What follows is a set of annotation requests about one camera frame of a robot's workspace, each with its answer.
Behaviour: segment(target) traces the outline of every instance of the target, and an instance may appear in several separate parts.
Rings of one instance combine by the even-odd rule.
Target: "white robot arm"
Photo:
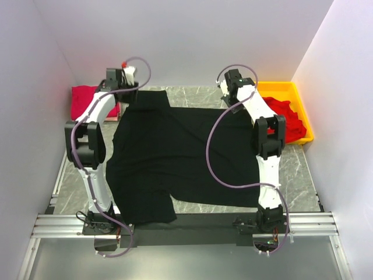
[[[135,72],[136,68],[132,66],[126,66],[122,69],[108,68],[106,79],[103,80],[96,89],[93,100],[91,101],[86,111],[76,121],[67,122],[65,126],[68,159],[76,164],[71,154],[71,144],[69,137],[71,135],[73,126],[78,121],[89,115],[85,123],[79,127],[80,131],[77,131],[76,133],[76,147],[80,160],[82,161],[85,169],[90,173],[91,182],[98,205],[103,210],[103,212],[106,213],[112,212],[112,200],[105,186],[105,177],[102,165],[105,159],[105,144],[103,142],[103,136],[100,127],[102,126],[108,113],[115,107],[117,101],[131,103],[135,101],[137,91],[126,95],[106,94],[112,90],[134,88],[136,86],[136,83],[134,81]],[[89,111],[92,108],[93,104],[97,101],[98,104],[89,114]],[[92,213],[99,213],[98,209],[93,203],[92,196],[90,195],[86,173],[82,169],[78,169],[78,171],[82,176],[86,191],[88,193],[88,209]]]
[[[250,78],[242,78],[237,69],[227,71],[224,76],[226,79],[220,84],[220,88],[223,92],[222,99],[228,106],[248,99],[253,93],[233,113],[244,107],[251,116],[254,125],[252,144],[257,153],[260,183],[279,187],[279,163],[285,145],[285,117],[269,108],[254,82]],[[269,128],[275,132],[268,134]],[[274,188],[260,186],[258,202],[259,212],[263,215],[261,218],[265,221],[276,223],[283,219],[281,199]]]

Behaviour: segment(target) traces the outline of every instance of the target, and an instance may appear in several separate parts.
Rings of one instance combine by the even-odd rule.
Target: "yellow tray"
[[[305,137],[293,142],[292,144],[303,145],[314,139],[311,126],[309,125],[301,99],[299,98],[297,87],[292,82],[259,82],[258,91],[262,97],[273,97],[279,101],[290,101],[290,108],[298,113],[298,118],[303,122],[307,129]]]

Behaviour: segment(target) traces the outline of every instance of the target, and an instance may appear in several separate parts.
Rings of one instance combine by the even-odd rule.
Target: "gray marble surface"
[[[196,108],[226,108],[220,100],[221,91],[215,87],[149,87],[149,90],[165,89],[171,106]],[[112,155],[112,138],[116,122],[105,122],[102,129],[106,148],[106,160]],[[66,161],[54,214],[86,212],[87,193],[83,181],[73,164]],[[319,212],[318,197],[308,170],[302,146],[287,145],[280,161],[280,190],[291,212]],[[197,204],[173,199],[176,213],[256,212],[256,208]]]

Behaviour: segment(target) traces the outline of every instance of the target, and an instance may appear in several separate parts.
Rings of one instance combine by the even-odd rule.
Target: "white wall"
[[[315,133],[306,152],[354,279],[373,278],[373,1],[335,0],[293,81]]]
[[[289,81],[332,0],[35,0],[80,84],[141,55],[152,85],[213,85],[222,67]],[[139,71],[140,81],[146,73]]]
[[[71,71],[29,0],[0,9],[0,278],[15,279],[64,152]]]

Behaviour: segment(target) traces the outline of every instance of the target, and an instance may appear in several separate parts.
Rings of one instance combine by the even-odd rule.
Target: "purple cable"
[[[131,247],[132,247],[132,245],[133,245],[133,233],[132,233],[131,229],[130,229],[130,228],[129,228],[125,223],[122,223],[122,222],[120,222],[120,221],[118,221],[118,220],[116,220],[116,219],[113,219],[112,217],[106,215],[106,214],[104,213],[104,211],[101,209],[101,207],[99,206],[98,201],[97,201],[97,198],[96,198],[96,195],[94,194],[94,191],[93,191],[93,186],[92,186],[92,181],[91,181],[91,178],[90,178],[90,173],[89,173],[88,170],[85,169],[84,166],[82,165],[82,162],[80,161],[80,159],[79,159],[79,157],[78,157],[78,153],[77,153],[77,151],[76,151],[76,145],[75,145],[75,133],[76,133],[77,128],[78,128],[82,123],[84,123],[84,122],[89,118],[89,115],[91,115],[91,113],[93,112],[94,108],[97,106],[97,104],[100,102],[100,100],[101,100],[102,98],[104,98],[104,97],[106,97],[106,96],[108,96],[108,95],[112,95],[113,93],[126,93],[126,92],[131,92],[131,91],[133,91],[133,90],[137,90],[137,89],[139,89],[139,88],[142,88],[144,85],[146,85],[146,84],[148,83],[148,81],[150,80],[150,77],[152,76],[152,70],[150,69],[150,65],[149,65],[149,63],[148,63],[145,59],[143,59],[143,58],[141,58],[141,57],[131,57],[131,58],[129,58],[128,60],[126,60],[126,63],[129,63],[129,62],[131,62],[131,61],[133,61],[133,60],[141,60],[141,61],[143,61],[143,62],[146,64],[146,66],[147,66],[147,68],[148,68],[148,70],[149,70],[149,76],[148,76],[146,82],[143,83],[143,84],[140,85],[140,86],[133,87],[133,88],[131,88],[131,89],[118,89],[118,90],[113,90],[113,91],[111,91],[111,92],[108,92],[108,93],[103,94],[99,99],[97,99],[97,100],[93,103],[91,109],[88,111],[88,115],[86,115],[82,120],[80,120],[80,121],[79,121],[79,122],[78,122],[78,123],[73,127],[73,129],[72,129],[72,131],[71,131],[71,138],[70,138],[70,140],[71,140],[71,152],[72,152],[72,154],[73,154],[73,157],[74,157],[74,159],[75,159],[76,164],[78,165],[78,167],[79,167],[81,170],[84,171],[84,173],[85,173],[86,176],[87,176],[87,181],[88,181],[89,191],[90,191],[90,193],[91,193],[91,196],[92,196],[92,200],[93,200],[94,206],[97,208],[97,210],[99,211],[99,213],[100,213],[101,215],[103,215],[103,217],[105,217],[106,219],[108,219],[108,220],[110,220],[110,221],[116,223],[117,225],[121,226],[122,228],[124,228],[124,229],[129,233],[130,238],[131,238],[131,241],[129,242],[129,246],[128,246],[128,248],[127,248],[126,250],[124,250],[123,252],[119,253],[119,254],[116,254],[116,255],[106,255],[106,254],[104,254],[104,253],[102,253],[102,252],[98,252],[99,255],[101,255],[101,256],[103,256],[103,257],[107,257],[107,258],[120,257],[121,255],[124,255],[125,253],[127,253],[127,252],[131,249]]]
[[[284,240],[279,244],[279,246],[274,249],[273,251],[269,252],[269,254],[273,254],[275,253],[277,250],[279,250],[281,247],[284,246],[284,243],[287,239],[287,235],[288,235],[288,231],[289,231],[289,209],[288,209],[288,206],[287,206],[287,203],[286,203],[286,200],[284,198],[284,196],[282,195],[282,193],[280,192],[280,190],[278,188],[276,188],[275,185],[273,184],[269,184],[269,183],[253,183],[253,184],[247,184],[247,185],[230,185],[230,184],[227,184],[223,181],[221,181],[214,173],[214,171],[212,170],[211,168],[211,164],[210,164],[210,154],[209,154],[209,148],[210,148],[210,143],[211,143],[211,139],[212,139],[212,135],[214,134],[214,131],[217,127],[217,125],[219,124],[219,122],[221,121],[221,119],[226,115],[228,114],[229,111],[231,111],[233,108],[236,108],[237,106],[243,104],[243,102],[246,102],[247,100],[249,100],[250,98],[253,97],[255,91],[256,91],[256,88],[258,87],[258,76],[257,74],[255,73],[255,71],[250,68],[249,66],[246,66],[246,65],[243,65],[243,64],[231,64],[227,67],[225,67],[223,70],[220,71],[220,73],[218,74],[217,78],[216,78],[216,83],[219,84],[219,78],[220,78],[220,75],[228,68],[230,67],[233,67],[233,66],[241,66],[241,67],[244,67],[246,69],[249,69],[255,76],[255,87],[254,87],[254,90],[253,92],[250,94],[249,97],[247,97],[246,99],[244,99],[243,101],[239,101],[238,103],[232,105],[231,107],[229,107],[228,109],[226,109],[220,116],[219,118],[217,118],[216,122],[214,123],[214,126],[212,126],[212,129],[210,131],[210,134],[209,134],[209,137],[207,139],[207,144],[206,144],[206,162],[207,162],[207,167],[212,175],[212,177],[218,182],[220,183],[221,185],[225,186],[225,187],[228,187],[228,188],[237,188],[237,189],[240,189],[240,188],[251,188],[251,187],[259,187],[259,186],[268,186],[268,187],[272,187],[274,188],[277,193],[279,194],[279,197],[283,203],[283,205],[285,206],[285,212],[286,212],[286,231],[285,231],[285,235],[284,235]]]

